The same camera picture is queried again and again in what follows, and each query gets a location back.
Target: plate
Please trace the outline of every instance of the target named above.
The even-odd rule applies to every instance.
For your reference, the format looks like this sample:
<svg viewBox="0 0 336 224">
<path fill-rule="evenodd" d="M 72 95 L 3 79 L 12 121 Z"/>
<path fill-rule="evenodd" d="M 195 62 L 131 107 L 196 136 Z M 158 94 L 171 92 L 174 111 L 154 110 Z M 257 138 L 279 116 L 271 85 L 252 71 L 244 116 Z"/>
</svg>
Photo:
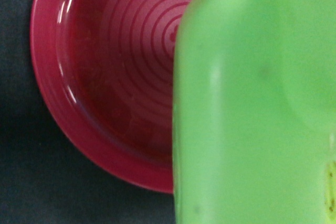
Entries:
<svg viewBox="0 0 336 224">
<path fill-rule="evenodd" d="M 32 61 L 54 119 L 90 160 L 172 193 L 176 32 L 191 0 L 34 0 Z"/>
</svg>

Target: concentric circle pattern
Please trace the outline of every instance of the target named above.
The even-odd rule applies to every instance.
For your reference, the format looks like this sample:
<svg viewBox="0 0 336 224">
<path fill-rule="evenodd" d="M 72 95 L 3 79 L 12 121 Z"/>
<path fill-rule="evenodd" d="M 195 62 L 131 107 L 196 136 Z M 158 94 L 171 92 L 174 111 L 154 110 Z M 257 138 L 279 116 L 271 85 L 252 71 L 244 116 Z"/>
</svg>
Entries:
<svg viewBox="0 0 336 224">
<path fill-rule="evenodd" d="M 190 1 L 108 0 L 102 17 L 113 89 L 134 113 L 161 126 L 171 124 L 175 37 Z"/>
</svg>

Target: dark gray surface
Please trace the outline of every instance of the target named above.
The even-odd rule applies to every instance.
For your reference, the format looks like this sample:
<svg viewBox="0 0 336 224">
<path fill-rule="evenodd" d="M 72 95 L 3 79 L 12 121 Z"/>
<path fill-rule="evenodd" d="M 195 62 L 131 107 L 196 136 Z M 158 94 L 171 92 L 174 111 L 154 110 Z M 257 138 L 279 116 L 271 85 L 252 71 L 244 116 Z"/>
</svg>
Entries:
<svg viewBox="0 0 336 224">
<path fill-rule="evenodd" d="M 29 53 L 33 0 L 0 0 L 0 224 L 174 223 L 173 197 L 102 171 L 66 139 Z"/>
</svg>

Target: dark tabletop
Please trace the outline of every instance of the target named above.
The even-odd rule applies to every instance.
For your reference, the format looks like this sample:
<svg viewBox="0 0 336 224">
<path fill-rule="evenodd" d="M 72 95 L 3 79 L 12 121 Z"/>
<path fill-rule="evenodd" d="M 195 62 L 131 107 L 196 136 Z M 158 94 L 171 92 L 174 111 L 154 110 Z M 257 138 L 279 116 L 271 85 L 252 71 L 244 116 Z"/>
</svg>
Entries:
<svg viewBox="0 0 336 224">
<path fill-rule="evenodd" d="M 0 224 L 174 223 L 173 196 L 84 157 L 52 119 L 29 51 L 33 0 L 0 0 Z"/>
</svg>

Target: green plastic object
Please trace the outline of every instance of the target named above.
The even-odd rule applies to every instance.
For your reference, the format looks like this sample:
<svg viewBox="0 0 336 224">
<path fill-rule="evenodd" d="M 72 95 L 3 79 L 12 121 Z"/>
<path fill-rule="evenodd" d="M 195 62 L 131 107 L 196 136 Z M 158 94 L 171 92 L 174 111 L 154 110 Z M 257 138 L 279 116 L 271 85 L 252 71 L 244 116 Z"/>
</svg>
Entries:
<svg viewBox="0 0 336 224">
<path fill-rule="evenodd" d="M 336 223 L 336 0 L 193 0 L 173 141 L 177 224 Z"/>
</svg>

